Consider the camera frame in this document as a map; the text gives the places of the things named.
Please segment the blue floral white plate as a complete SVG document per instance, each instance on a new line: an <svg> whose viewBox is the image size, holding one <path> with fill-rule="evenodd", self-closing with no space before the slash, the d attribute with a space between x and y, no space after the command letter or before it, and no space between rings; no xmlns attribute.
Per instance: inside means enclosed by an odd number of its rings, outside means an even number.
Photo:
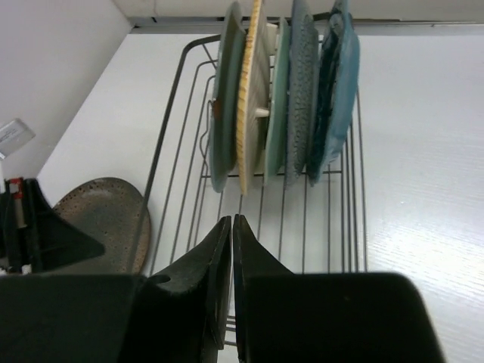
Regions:
<svg viewBox="0 0 484 363"><path fill-rule="evenodd" d="M315 121L318 80L318 31L306 1L294 1L290 34L287 148L284 187L305 167Z"/></svg>

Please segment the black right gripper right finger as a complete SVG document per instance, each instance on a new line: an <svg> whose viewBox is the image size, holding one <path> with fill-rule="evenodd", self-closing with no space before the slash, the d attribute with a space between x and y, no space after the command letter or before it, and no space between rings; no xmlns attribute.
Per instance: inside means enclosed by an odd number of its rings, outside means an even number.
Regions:
<svg viewBox="0 0 484 363"><path fill-rule="evenodd" d="M292 275L293 272L258 242L247 218L241 214L236 214L234 217L232 246L236 347L239 361L247 361L247 287L249 279Z"/></svg>

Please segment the orange woven square plate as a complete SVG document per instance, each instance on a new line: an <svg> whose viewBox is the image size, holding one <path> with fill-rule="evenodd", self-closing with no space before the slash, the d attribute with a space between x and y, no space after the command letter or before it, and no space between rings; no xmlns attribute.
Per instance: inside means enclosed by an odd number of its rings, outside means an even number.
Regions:
<svg viewBox="0 0 484 363"><path fill-rule="evenodd" d="M248 195L265 146L269 111L271 56L278 26L268 22L265 2L254 1L237 96L236 153L240 192Z"/></svg>

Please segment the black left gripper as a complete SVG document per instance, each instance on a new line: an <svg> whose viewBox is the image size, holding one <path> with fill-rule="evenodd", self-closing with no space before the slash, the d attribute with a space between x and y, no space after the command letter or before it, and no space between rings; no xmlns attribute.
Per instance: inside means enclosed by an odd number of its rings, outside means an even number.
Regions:
<svg viewBox="0 0 484 363"><path fill-rule="evenodd" d="M27 275L104 255L104 245L62 219L34 178L5 180L1 193L1 270Z"/></svg>

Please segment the light green flower plate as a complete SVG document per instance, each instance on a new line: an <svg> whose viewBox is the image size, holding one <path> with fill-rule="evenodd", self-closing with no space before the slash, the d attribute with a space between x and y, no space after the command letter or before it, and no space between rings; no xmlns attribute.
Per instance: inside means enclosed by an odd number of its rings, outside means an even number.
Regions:
<svg viewBox="0 0 484 363"><path fill-rule="evenodd" d="M270 178L278 174L286 155L290 26L284 17L279 19L275 50L271 109L265 143L264 185L267 185Z"/></svg>

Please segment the grey-blue round plate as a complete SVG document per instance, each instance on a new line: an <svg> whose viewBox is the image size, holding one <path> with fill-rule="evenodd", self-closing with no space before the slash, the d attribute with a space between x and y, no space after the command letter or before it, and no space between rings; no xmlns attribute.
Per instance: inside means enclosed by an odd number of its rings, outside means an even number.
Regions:
<svg viewBox="0 0 484 363"><path fill-rule="evenodd" d="M219 43L209 130L210 175L213 190L217 193L224 190L236 162L237 97L245 41L240 3L234 1L225 14Z"/></svg>

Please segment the teal scalloped plate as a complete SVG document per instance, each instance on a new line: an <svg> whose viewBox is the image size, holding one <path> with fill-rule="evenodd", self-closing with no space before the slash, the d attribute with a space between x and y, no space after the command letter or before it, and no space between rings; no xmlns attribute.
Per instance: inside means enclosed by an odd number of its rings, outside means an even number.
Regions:
<svg viewBox="0 0 484 363"><path fill-rule="evenodd" d="M311 185L338 158L352 123L358 87L360 43L347 1L336 1L321 44L312 148L306 164Z"/></svg>

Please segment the brown speckled round plate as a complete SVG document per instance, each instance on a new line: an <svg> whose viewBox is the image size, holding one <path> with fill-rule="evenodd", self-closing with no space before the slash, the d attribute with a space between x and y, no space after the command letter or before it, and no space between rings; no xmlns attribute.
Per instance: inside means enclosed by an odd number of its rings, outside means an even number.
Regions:
<svg viewBox="0 0 484 363"><path fill-rule="evenodd" d="M143 269L151 241L150 214L144 215L141 235L134 242L143 196L121 178L96 178L74 188L53 210L68 223L100 242L105 254L56 271L62 275L125 273L134 250L133 273Z"/></svg>

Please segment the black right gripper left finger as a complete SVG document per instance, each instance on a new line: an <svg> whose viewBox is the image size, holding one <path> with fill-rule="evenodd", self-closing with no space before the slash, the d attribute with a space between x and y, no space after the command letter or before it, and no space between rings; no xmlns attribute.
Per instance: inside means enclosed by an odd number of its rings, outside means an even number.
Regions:
<svg viewBox="0 0 484 363"><path fill-rule="evenodd" d="M148 281L163 294L162 343L170 350L216 350L225 342L231 270L231 217L221 218L182 257Z"/></svg>

